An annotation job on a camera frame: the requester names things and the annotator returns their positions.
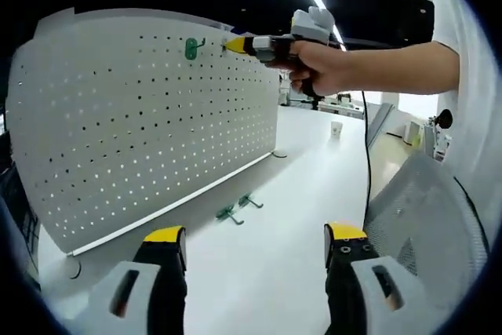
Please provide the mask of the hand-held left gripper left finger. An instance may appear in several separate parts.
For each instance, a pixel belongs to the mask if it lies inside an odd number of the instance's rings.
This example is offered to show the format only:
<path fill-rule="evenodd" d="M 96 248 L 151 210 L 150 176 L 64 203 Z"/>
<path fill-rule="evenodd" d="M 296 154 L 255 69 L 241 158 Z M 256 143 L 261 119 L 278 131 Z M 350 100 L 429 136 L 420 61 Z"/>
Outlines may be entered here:
<path fill-rule="evenodd" d="M 153 231 L 93 287 L 88 333 L 183 334 L 186 270 L 185 227 Z"/>

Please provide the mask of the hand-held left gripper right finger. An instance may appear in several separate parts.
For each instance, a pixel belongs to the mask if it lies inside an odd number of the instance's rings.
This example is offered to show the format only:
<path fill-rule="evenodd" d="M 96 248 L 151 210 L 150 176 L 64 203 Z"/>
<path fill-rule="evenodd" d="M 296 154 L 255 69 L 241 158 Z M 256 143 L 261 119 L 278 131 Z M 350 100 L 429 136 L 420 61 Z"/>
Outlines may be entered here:
<path fill-rule="evenodd" d="M 324 225 L 328 334 L 429 334 L 432 311 L 421 281 L 378 255 L 361 229 Z"/>

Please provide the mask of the person's right hand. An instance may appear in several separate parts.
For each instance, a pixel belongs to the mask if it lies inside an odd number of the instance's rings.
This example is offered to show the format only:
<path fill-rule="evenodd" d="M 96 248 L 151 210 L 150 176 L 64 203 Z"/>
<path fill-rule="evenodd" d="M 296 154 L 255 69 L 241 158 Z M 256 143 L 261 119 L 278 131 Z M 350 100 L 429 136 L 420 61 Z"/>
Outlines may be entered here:
<path fill-rule="evenodd" d="M 354 57 L 351 53 L 306 41 L 294 42 L 290 53 L 304 65 L 292 68 L 289 74 L 297 92 L 307 79 L 312 81 L 312 88 L 319 96 L 354 89 Z"/>

